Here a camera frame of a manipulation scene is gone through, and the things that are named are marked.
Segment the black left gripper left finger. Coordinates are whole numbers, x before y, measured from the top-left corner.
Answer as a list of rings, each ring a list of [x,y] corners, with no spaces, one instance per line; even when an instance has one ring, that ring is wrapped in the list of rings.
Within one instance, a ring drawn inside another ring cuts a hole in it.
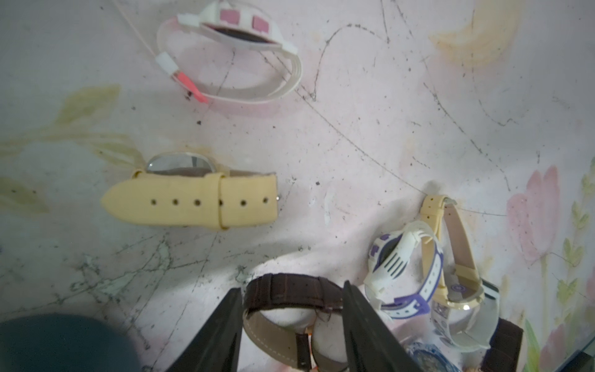
[[[167,370],[236,372],[242,334],[242,292],[239,288],[232,288]]]

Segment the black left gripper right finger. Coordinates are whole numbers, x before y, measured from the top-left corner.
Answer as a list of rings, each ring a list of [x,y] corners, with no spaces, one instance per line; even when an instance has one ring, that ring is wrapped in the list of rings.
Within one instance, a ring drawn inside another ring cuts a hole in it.
[[[361,291],[349,281],[343,286],[342,300],[342,324],[349,370],[421,371]]]

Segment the dark brown leather watch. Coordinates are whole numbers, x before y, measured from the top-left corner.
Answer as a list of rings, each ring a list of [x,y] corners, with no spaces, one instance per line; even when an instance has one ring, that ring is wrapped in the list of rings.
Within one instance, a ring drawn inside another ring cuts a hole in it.
[[[265,274],[252,280],[243,303],[243,328],[251,341],[264,353],[285,366],[310,371],[312,361],[319,371],[347,371],[347,362],[323,355],[311,344],[310,324],[294,331],[270,321],[264,311],[299,308],[316,315],[340,316],[342,288],[324,277],[305,274]]]

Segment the cream leather strap watch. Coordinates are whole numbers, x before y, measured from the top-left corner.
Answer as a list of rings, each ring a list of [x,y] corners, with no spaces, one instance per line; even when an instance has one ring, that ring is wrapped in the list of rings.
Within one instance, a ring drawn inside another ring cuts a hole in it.
[[[102,206],[112,216],[144,226],[230,229],[273,223],[277,177],[217,167],[199,153],[163,153],[129,180],[112,186]]]

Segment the white pink digital watch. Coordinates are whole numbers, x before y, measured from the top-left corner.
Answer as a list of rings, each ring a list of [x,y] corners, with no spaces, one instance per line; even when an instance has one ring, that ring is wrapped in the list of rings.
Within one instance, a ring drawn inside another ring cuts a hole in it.
[[[291,65],[290,76],[282,86],[269,93],[210,93],[206,87],[188,77],[175,58],[167,52],[167,32],[178,30],[196,33],[236,51],[271,52],[280,55]],[[199,102],[219,99],[243,104],[267,103],[286,96],[295,90],[302,80],[302,59],[298,55],[297,47],[285,40],[277,23],[266,12],[242,1],[214,1],[199,14],[179,13],[161,24],[157,32],[157,49],[156,63]]]

